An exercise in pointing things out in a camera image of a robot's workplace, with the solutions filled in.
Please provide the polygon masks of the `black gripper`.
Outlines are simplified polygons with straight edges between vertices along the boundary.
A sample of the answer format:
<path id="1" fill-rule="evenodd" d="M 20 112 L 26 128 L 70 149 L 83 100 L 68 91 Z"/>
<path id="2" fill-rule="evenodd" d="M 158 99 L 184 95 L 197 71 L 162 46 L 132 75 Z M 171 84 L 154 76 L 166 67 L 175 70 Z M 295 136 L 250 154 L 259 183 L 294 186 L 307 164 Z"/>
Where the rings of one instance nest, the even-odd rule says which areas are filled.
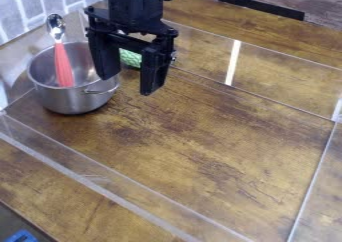
<path id="1" fill-rule="evenodd" d="M 108 8 L 86 9 L 88 46 L 96 74 L 108 80 L 120 72 L 119 47 L 142 51 L 140 94 L 163 85 L 172 60 L 178 31 L 162 22 L 163 2 L 172 0 L 108 0 Z"/>

